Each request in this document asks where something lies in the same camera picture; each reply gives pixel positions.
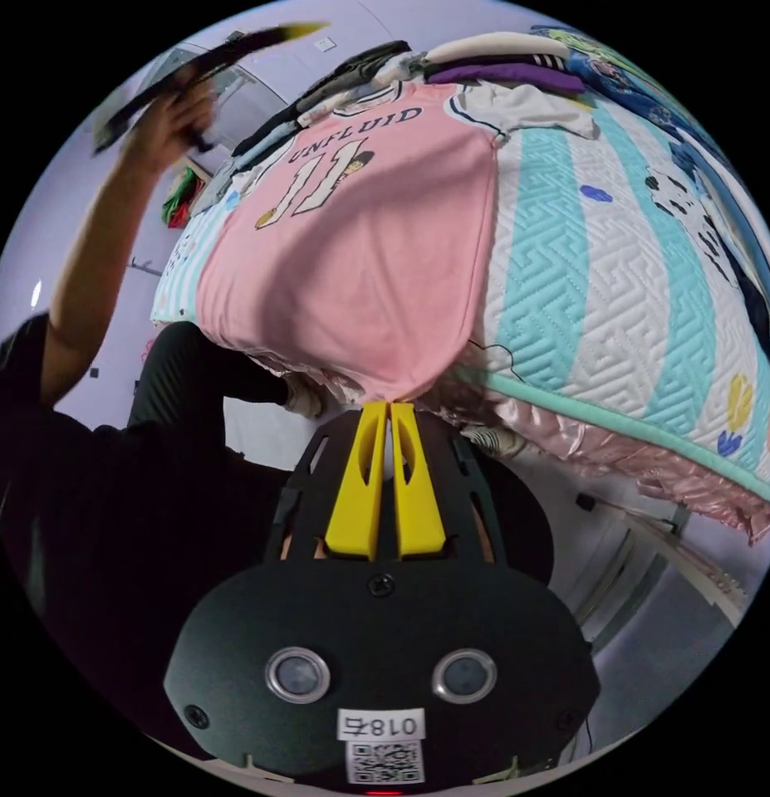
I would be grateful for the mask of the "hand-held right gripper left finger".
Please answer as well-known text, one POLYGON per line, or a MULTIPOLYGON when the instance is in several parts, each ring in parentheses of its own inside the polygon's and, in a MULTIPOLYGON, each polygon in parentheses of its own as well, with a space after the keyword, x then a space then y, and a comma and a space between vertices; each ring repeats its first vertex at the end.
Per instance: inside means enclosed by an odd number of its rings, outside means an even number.
POLYGON ((332 555, 374 555, 380 525, 387 403, 369 403, 356 430, 325 535, 332 555))

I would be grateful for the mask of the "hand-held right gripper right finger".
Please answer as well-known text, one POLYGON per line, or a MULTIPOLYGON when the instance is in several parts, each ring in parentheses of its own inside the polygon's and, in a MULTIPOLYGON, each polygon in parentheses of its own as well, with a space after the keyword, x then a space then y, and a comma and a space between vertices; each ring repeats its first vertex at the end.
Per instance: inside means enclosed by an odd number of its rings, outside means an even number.
POLYGON ((399 554, 437 555, 446 535, 413 405, 391 405, 391 433, 399 554))

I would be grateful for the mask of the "person's left hand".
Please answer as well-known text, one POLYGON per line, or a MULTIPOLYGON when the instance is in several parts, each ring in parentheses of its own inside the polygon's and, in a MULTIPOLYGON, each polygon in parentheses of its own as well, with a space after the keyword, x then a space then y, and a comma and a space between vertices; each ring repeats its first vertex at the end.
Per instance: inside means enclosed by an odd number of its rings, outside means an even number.
POLYGON ((154 100, 125 138, 123 165, 161 175, 195 147, 194 134, 213 122, 214 95, 209 83, 179 86, 154 100))

